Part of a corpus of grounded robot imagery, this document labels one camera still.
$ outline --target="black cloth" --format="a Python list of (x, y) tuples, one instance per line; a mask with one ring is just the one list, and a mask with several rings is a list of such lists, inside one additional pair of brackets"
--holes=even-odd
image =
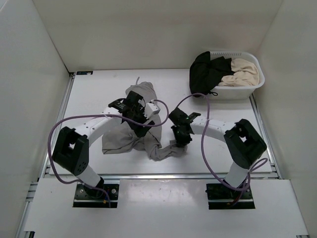
[(210, 60), (210, 52), (197, 56), (189, 70), (189, 87), (191, 93), (211, 93), (222, 77), (233, 75), (231, 71), (231, 58), (219, 57)]

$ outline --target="robotic arm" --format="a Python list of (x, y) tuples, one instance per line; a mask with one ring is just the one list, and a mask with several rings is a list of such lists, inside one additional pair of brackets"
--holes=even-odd
[[(174, 123), (172, 130), (179, 147), (192, 141), (190, 134), (203, 134), (207, 118), (199, 113), (189, 116), (176, 108), (168, 116)], [(251, 165), (266, 150), (266, 144), (251, 123), (241, 119), (237, 123), (210, 119), (206, 136), (227, 144), (233, 163), (224, 181), (232, 187), (239, 187), (246, 179)]]
[[(150, 102), (142, 106), (140, 103), (142, 100), (141, 95), (131, 91), (126, 99), (118, 99), (110, 103), (101, 113), (104, 117), (93, 118), (73, 129), (68, 127), (61, 129), (53, 152), (53, 160), (84, 184), (102, 188), (104, 180), (88, 164), (89, 147), (104, 133), (123, 123), (124, 120), (120, 116), (144, 124), (153, 115), (159, 113), (160, 109), (157, 105)], [(136, 125), (129, 121), (128, 124), (138, 137), (145, 136), (150, 129), (150, 127)], [(150, 121), (148, 125), (154, 125), (154, 122)], [(91, 195), (97, 192), (90, 189)]]

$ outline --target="clothing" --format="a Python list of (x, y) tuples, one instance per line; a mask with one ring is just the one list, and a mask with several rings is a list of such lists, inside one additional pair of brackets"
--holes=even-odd
[(221, 79), (226, 75), (233, 75), (231, 59), (219, 57), (210, 60), (210, 52), (197, 56), (189, 70), (189, 87), (191, 93), (211, 93)]
[(259, 72), (257, 67), (245, 60), (234, 59), (231, 61), (231, 69), (235, 72), (232, 76), (224, 76), (219, 86), (255, 86), (259, 84)]
[[(132, 85), (125, 91), (125, 93), (128, 95), (130, 91), (140, 94), (146, 103), (153, 99), (157, 99), (153, 84), (149, 82)], [(153, 120), (155, 124), (161, 123), (158, 114), (151, 117), (151, 120)], [(103, 153), (119, 154), (136, 149), (139, 151), (146, 151), (148, 156), (155, 161), (163, 160), (169, 156), (180, 157), (186, 153), (187, 147), (178, 148), (174, 141), (171, 141), (169, 146), (160, 149), (161, 134), (161, 126), (152, 127), (144, 137), (138, 138), (128, 123), (124, 122), (115, 127), (112, 131), (103, 135)]]

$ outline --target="gray cloth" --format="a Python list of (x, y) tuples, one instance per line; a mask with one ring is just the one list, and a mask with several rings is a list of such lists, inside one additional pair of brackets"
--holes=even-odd
[[(140, 94), (146, 103), (157, 99), (153, 84), (149, 82), (132, 85), (125, 93), (128, 95), (130, 91)], [(153, 120), (155, 124), (161, 123), (159, 115), (154, 115), (151, 117), (151, 120)], [(148, 156), (155, 161), (166, 159), (169, 156), (180, 157), (186, 153), (187, 147), (178, 148), (174, 141), (171, 141), (169, 146), (160, 149), (161, 134), (161, 126), (152, 127), (144, 137), (138, 138), (128, 123), (124, 122), (103, 135), (103, 153), (119, 154), (136, 149), (146, 151)]]

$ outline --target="laundry basket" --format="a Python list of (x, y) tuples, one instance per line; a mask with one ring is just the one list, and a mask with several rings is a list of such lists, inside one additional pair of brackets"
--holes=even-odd
[(234, 59), (244, 59), (249, 62), (255, 64), (259, 71), (260, 82), (256, 86), (241, 86), (241, 87), (225, 87), (225, 86), (216, 86), (211, 91), (216, 92), (218, 96), (214, 96), (212, 94), (208, 94), (210, 99), (213, 100), (238, 100), (238, 99), (246, 99), (248, 98), (254, 90), (260, 88), (264, 82), (265, 78), (263, 72), (261, 70), (259, 61), (257, 58), (248, 53), (248, 52), (235, 52), (235, 51), (210, 51), (211, 53), (211, 60), (218, 58), (218, 57), (225, 57)]

